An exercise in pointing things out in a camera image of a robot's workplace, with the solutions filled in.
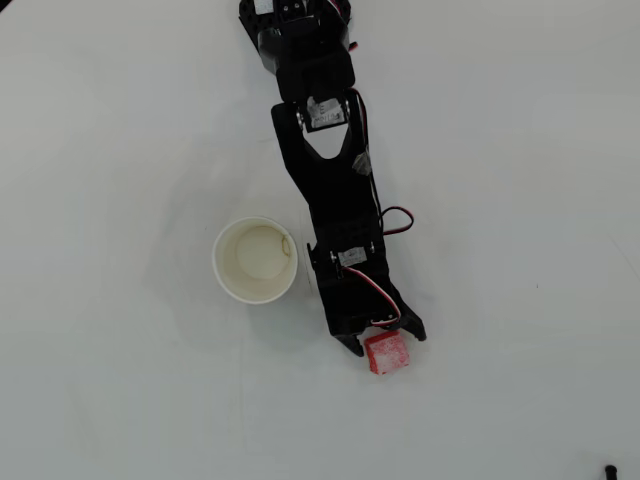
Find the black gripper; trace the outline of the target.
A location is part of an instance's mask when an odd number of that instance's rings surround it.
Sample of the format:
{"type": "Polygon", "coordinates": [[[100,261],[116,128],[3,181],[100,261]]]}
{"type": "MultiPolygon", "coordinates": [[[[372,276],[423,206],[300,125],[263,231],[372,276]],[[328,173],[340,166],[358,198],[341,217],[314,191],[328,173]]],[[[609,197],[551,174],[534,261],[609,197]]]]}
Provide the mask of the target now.
{"type": "Polygon", "coordinates": [[[359,336],[369,327],[403,329],[418,341],[427,339],[422,319],[399,296],[391,283],[388,272],[365,272],[378,285],[372,286],[354,272],[317,274],[317,286],[331,334],[347,350],[357,357],[364,357],[365,350],[359,336]],[[391,297],[401,315],[381,293],[391,297]]]}

